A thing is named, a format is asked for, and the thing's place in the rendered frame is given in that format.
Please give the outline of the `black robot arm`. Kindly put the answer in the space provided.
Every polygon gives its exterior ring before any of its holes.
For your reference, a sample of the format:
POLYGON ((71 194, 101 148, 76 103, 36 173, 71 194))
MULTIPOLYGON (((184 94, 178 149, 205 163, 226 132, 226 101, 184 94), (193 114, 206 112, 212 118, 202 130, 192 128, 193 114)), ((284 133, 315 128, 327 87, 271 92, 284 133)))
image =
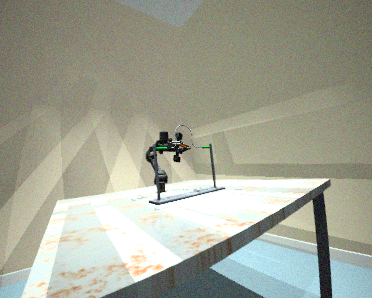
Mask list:
MULTIPOLYGON (((169 149, 169 150, 173 150, 173 145, 174 144, 171 144, 171 142, 174 142, 174 141, 172 141, 172 138, 168 138, 168 132, 159 132, 159 138, 160 138, 160 140, 157 140, 156 143, 155 143, 156 147, 166 147, 166 145, 168 144, 167 148, 172 148, 172 149, 169 149)), ((163 151, 168 152, 166 149, 165 150, 156 150, 156 151, 158 151, 159 154, 163 154, 163 151)), ((149 154, 150 152, 153 152, 153 146, 149 147, 149 150, 146 152, 145 158, 146 158, 147 162, 151 163, 152 168, 155 172, 154 156, 153 156, 153 153, 149 154)), ((159 182, 163 182, 163 183, 159 183, 160 194, 161 193, 166 193, 167 191, 165 191, 165 183, 167 183, 168 177, 167 177, 165 171, 160 169, 158 163, 157 163, 157 166, 158 166, 159 182)), ((155 178, 154 178, 154 185, 156 185, 155 178)))

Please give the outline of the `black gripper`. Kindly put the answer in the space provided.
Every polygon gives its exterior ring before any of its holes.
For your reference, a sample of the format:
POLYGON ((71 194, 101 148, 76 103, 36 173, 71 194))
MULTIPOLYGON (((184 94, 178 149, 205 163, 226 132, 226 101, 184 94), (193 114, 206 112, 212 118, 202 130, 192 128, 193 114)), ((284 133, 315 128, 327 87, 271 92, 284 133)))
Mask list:
MULTIPOLYGON (((182 134, 180 133, 180 132, 177 132, 176 133, 176 139, 177 139, 177 141, 178 142, 182 142, 182 141, 180 141, 180 140, 182 140, 182 134)), ((185 144, 183 144, 183 142, 182 142, 182 145, 184 145, 184 146, 186 146, 186 147, 191 147, 191 146, 188 146, 188 145, 185 145, 185 144)), ((173 145, 173 147, 174 147, 175 145, 173 145)), ((176 155, 174 155, 174 157, 173 157, 173 161, 174 162, 180 162, 180 156, 179 156, 179 154, 182 154, 184 151, 186 151, 186 150, 189 150, 189 149, 191 149, 191 148, 179 148, 179 145, 176 145, 174 148, 173 148, 173 150, 169 150, 169 149, 166 149, 168 152, 176 152, 176 155)))

